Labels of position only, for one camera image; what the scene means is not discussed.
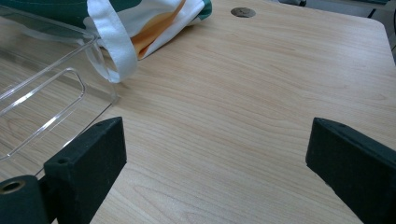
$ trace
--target table surface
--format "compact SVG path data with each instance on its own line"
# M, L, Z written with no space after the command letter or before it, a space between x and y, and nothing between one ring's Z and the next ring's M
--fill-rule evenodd
M123 116L128 162L93 223L361 223L304 159L314 117L396 148L384 27L261 0L213 8L116 86L102 119Z

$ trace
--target black foam block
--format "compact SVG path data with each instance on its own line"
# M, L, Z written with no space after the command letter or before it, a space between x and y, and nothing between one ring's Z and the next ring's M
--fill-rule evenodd
M126 163L122 118L93 125L44 163L59 223L90 223Z
M49 223L35 176L22 175L0 183L0 223Z
M396 223L396 151L315 118L305 160L363 223Z

